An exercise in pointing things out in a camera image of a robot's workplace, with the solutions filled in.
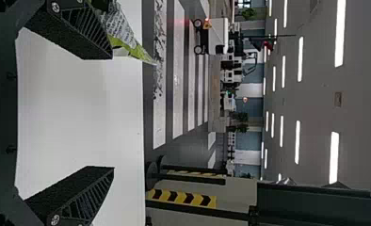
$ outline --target bolt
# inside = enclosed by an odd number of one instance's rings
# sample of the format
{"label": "bolt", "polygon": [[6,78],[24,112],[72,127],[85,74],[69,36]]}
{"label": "bolt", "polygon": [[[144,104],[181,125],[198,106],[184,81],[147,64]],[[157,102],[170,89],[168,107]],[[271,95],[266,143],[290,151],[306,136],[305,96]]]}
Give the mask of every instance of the bolt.
{"label": "bolt", "polygon": [[6,148],[6,153],[9,153],[9,154],[16,153],[16,151],[18,151],[18,149],[13,145],[9,145]]}
{"label": "bolt", "polygon": [[58,3],[56,3],[56,2],[51,3],[51,7],[53,8],[53,11],[55,13],[59,13],[60,12],[60,7],[59,7],[59,4]]}
{"label": "bolt", "polygon": [[58,225],[58,223],[59,223],[59,215],[55,215],[55,216],[51,219],[51,225],[56,226],[56,225]]}

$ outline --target fluorescent light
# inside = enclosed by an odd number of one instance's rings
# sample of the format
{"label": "fluorescent light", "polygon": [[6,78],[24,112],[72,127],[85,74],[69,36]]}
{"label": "fluorescent light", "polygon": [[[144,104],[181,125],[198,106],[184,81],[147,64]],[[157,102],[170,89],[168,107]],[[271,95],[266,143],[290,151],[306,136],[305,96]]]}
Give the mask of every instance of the fluorescent light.
{"label": "fluorescent light", "polygon": [[268,16],[271,16],[272,8],[273,8],[273,0],[270,0],[268,3]]}
{"label": "fluorescent light", "polygon": [[268,111],[266,112],[266,132],[268,132]]}
{"label": "fluorescent light", "polygon": [[295,129],[295,163],[299,164],[299,144],[300,144],[300,121],[297,121]]}
{"label": "fluorescent light", "polygon": [[277,18],[274,20],[274,37],[277,37]]}
{"label": "fluorescent light", "polygon": [[276,66],[273,66],[273,92],[276,91]]}
{"label": "fluorescent light", "polygon": [[283,133],[284,133],[284,116],[280,116],[280,147],[282,147]]}
{"label": "fluorescent light", "polygon": [[298,53],[298,81],[302,81],[303,70],[303,37],[299,38],[299,53]]}
{"label": "fluorescent light", "polygon": [[347,0],[338,0],[336,12],[335,68],[344,64],[345,22],[347,17]]}
{"label": "fluorescent light", "polygon": [[274,138],[274,113],[271,113],[271,137]]}
{"label": "fluorescent light", "polygon": [[265,63],[267,61],[267,47],[265,46]]}
{"label": "fluorescent light", "polygon": [[265,149],[265,169],[267,169],[267,149]]}
{"label": "fluorescent light", "polygon": [[263,159],[265,156],[264,156],[264,151],[265,151],[265,143],[262,142],[262,149],[261,149],[261,158]]}
{"label": "fluorescent light", "polygon": [[339,134],[331,133],[330,184],[338,181]]}
{"label": "fluorescent light", "polygon": [[263,78],[263,95],[266,95],[266,78]]}
{"label": "fluorescent light", "polygon": [[285,88],[285,63],[286,63],[286,58],[285,56],[282,56],[282,88]]}
{"label": "fluorescent light", "polygon": [[271,50],[268,50],[267,54],[270,56],[271,55]]}
{"label": "fluorescent light", "polygon": [[288,22],[288,0],[284,0],[284,25],[283,25],[284,28],[286,28],[287,22]]}

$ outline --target warning stripe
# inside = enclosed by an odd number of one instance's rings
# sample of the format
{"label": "warning stripe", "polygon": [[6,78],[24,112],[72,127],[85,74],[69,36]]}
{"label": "warning stripe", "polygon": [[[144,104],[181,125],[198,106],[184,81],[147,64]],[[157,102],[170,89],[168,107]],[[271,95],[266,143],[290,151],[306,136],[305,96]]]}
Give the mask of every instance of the warning stripe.
{"label": "warning stripe", "polygon": [[153,189],[149,191],[147,194],[147,200],[192,205],[210,209],[216,209],[217,205],[216,196],[206,196],[196,193],[185,193],[161,189]]}
{"label": "warning stripe", "polygon": [[190,172],[190,171],[175,171],[169,170],[168,174],[181,174],[182,176],[196,176],[196,177],[208,177],[208,178],[224,178],[226,175],[223,174],[215,174],[210,172]]}

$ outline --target gray floor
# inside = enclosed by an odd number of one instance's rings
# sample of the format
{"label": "gray floor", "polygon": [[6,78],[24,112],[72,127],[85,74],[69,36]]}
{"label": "gray floor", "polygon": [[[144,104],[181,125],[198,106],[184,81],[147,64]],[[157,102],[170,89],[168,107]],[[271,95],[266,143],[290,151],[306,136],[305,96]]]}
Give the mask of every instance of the gray floor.
{"label": "gray floor", "polygon": [[[195,18],[205,18],[204,12],[202,10],[201,4],[198,0],[194,1],[180,1],[185,10],[185,69],[184,69],[184,119],[183,119],[183,129],[184,134],[176,139],[173,139],[172,128],[173,128],[173,64],[172,60],[167,61],[167,84],[166,84],[166,144],[154,149],[153,148],[153,67],[150,65],[144,65],[143,72],[143,92],[144,92],[144,154],[145,161],[155,161],[159,155],[165,154],[169,158],[171,164],[178,164],[183,166],[194,166],[194,167],[206,167],[209,157],[212,155],[213,150],[208,150],[208,123],[203,123],[202,126],[196,127],[194,130],[188,132],[188,62],[189,62],[189,20]],[[221,8],[225,7],[224,1],[218,1],[214,3],[214,9],[221,13]],[[175,23],[173,22],[174,12],[174,0],[168,0],[168,27],[167,27],[167,59],[173,58],[173,28]],[[212,16],[217,13],[215,11],[211,12]],[[143,45],[149,53],[153,52],[153,1],[144,0],[143,2]],[[219,57],[210,56],[210,61],[207,62],[203,60],[203,65],[209,64],[210,74],[209,81],[212,84],[212,74],[217,74],[213,71],[213,66],[218,65]],[[198,125],[198,71],[199,71],[199,56],[196,57],[196,101],[195,101],[195,120],[196,125]],[[211,98],[214,96],[219,96],[219,81],[216,79],[218,85],[215,86],[214,91],[211,91]],[[202,105],[205,101],[205,91],[202,95]]]}

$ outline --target white platform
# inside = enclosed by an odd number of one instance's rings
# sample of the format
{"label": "white platform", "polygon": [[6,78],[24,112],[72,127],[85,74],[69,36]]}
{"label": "white platform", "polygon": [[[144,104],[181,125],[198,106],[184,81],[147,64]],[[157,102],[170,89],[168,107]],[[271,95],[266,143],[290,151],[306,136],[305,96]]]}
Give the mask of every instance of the white platform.
{"label": "white platform", "polygon": [[[141,0],[121,3],[141,40]],[[81,60],[26,29],[17,55],[21,196],[88,165],[115,167],[94,225],[145,225],[142,63]]]}

